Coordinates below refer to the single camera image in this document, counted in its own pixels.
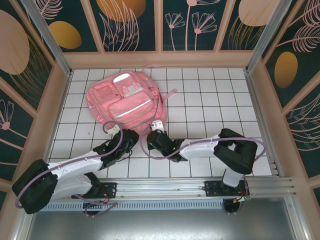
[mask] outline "metal base plate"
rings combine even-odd
[[[95,195],[83,195],[85,199],[105,199],[106,194],[108,194],[109,199],[115,199],[117,193],[117,183],[116,182],[102,182],[100,190]]]
[[[205,191],[205,195],[207,197],[225,197],[225,196],[241,196],[243,190],[246,191],[245,181],[241,180],[237,188],[228,188],[228,191],[223,191],[221,187],[221,180],[220,181],[205,181],[204,187],[202,190]]]

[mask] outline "ventilation grille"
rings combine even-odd
[[[52,202],[41,212],[74,212],[83,211],[88,205],[81,201]],[[104,210],[108,206],[92,206],[88,211]],[[222,199],[211,200],[158,200],[158,201],[120,201],[112,211],[140,210],[183,210],[183,209],[221,209]]]

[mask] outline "pink backpack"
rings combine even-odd
[[[162,97],[154,80],[142,71],[128,70],[95,83],[87,91],[86,101],[98,122],[116,121],[141,134],[153,121],[167,121],[165,101],[176,92]]]

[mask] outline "yellow oval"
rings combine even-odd
[[[0,10],[0,69],[8,74],[21,74],[30,56],[28,35],[9,13]]]
[[[49,25],[55,40],[59,46],[65,49],[80,47],[82,39],[78,30],[65,21],[55,21]]]
[[[269,22],[279,0],[241,0],[239,18],[247,26],[259,27]]]
[[[298,60],[289,51],[283,52],[277,59],[274,68],[275,83],[280,88],[287,88],[295,79],[298,70]]]
[[[131,9],[136,18],[139,18],[146,9],[146,0],[96,0],[101,11],[109,19],[117,22],[128,22],[130,20],[125,13],[125,8]]]

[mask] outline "white tile floor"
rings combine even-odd
[[[75,69],[55,134],[49,160],[58,162],[87,153],[110,135],[92,117],[86,92],[97,81],[126,69]],[[170,138],[198,139],[214,136],[222,128],[261,139],[248,86],[241,68],[153,68],[144,70],[165,94],[178,93],[167,103]],[[156,150],[150,151],[159,157]],[[196,158],[174,163],[149,159],[136,145],[129,159],[95,174],[99,178],[221,177],[226,165],[217,158]],[[253,176],[271,176],[267,156],[253,167]]]

